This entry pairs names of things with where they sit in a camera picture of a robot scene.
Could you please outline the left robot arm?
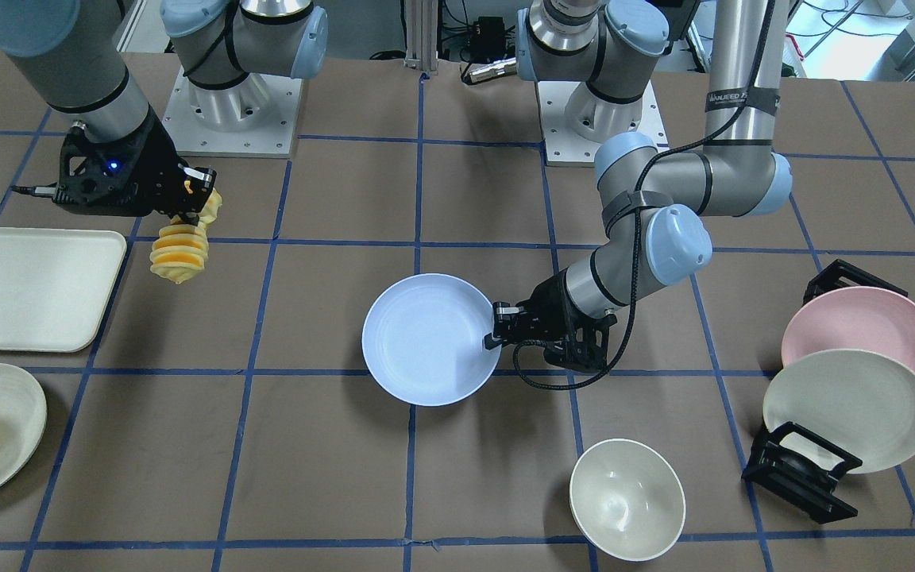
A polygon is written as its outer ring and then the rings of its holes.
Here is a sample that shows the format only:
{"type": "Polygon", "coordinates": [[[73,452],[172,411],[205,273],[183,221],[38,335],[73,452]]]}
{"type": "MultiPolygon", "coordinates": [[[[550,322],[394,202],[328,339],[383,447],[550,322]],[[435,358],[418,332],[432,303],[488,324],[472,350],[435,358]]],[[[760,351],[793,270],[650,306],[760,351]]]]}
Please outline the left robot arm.
{"type": "MultiPolygon", "coordinates": [[[[720,1],[705,97],[705,135],[658,151],[635,131],[611,135],[594,159],[607,242],[519,303],[494,303],[481,347],[543,349],[545,362],[603,374],[616,312],[711,261],[705,216],[773,213],[788,202],[790,164],[773,150],[780,104],[784,1],[720,1]]],[[[580,80],[611,106],[640,102],[669,26],[646,1],[535,1],[519,12],[516,60],[527,81],[580,80]]]]}

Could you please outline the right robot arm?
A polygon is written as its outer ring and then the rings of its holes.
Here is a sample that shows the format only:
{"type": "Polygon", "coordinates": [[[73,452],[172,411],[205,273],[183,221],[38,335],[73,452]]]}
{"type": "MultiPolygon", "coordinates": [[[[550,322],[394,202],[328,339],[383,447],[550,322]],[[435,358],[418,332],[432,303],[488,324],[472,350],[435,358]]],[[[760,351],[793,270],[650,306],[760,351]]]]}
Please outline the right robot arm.
{"type": "MultiPolygon", "coordinates": [[[[128,8],[126,1],[0,1],[0,51],[72,123],[57,181],[12,191],[80,216],[157,211],[206,226],[221,203],[217,172],[179,155],[115,48],[128,8]]],[[[232,124],[217,115],[219,95],[235,98],[241,119],[257,118],[259,76],[311,79],[326,58],[328,15],[312,1],[164,1],[160,17],[206,126],[232,124]]]]}

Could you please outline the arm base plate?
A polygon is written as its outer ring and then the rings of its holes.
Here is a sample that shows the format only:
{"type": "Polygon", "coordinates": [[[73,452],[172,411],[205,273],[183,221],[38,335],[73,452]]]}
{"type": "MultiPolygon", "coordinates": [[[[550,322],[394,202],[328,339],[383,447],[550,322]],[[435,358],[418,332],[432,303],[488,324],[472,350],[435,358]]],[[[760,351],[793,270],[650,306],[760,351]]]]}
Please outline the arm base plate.
{"type": "Polygon", "coordinates": [[[160,119],[184,158],[276,158],[293,153],[305,81],[248,75],[224,90],[179,77],[160,119]]]}
{"type": "Polygon", "coordinates": [[[670,148],[653,83],[626,105],[596,100],[581,81],[539,81],[536,94],[549,166],[591,167],[600,145],[628,131],[670,148]]]}

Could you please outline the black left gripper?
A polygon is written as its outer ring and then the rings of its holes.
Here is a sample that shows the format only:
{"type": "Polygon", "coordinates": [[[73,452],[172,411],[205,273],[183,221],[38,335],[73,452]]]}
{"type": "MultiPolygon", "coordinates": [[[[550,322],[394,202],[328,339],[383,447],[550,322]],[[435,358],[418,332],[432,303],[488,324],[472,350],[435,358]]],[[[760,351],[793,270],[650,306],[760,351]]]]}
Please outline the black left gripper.
{"type": "Polygon", "coordinates": [[[574,372],[598,374],[609,365],[610,330],[617,324],[614,314],[593,318],[577,308],[569,295],[567,271],[541,283],[522,304],[495,301],[494,326],[483,337],[490,351],[522,343],[543,349],[544,361],[574,372]]]}

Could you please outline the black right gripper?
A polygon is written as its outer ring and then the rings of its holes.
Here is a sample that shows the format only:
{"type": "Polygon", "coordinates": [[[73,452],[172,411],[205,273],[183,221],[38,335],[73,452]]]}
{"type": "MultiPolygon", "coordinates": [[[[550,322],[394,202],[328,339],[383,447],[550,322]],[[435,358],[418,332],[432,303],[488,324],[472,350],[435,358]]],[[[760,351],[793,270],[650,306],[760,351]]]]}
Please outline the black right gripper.
{"type": "Polygon", "coordinates": [[[87,123],[74,121],[61,146],[57,181],[14,185],[11,191],[50,199],[81,216],[141,217],[157,211],[174,224],[198,225],[216,180],[214,169],[187,165],[149,108],[140,126],[115,141],[94,142],[87,123]]]}

